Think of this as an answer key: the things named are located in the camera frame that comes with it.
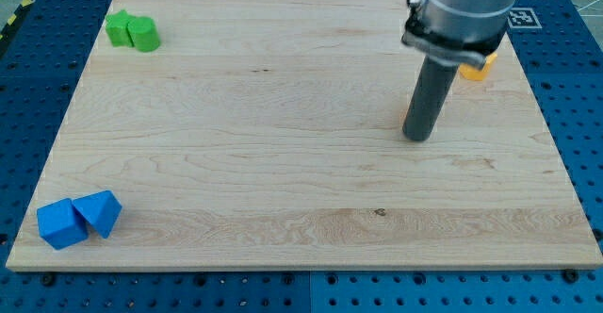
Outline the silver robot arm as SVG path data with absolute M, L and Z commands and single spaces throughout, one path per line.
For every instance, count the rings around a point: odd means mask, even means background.
M 508 26 L 515 0 L 406 0 L 401 42 L 446 64 L 481 69 Z

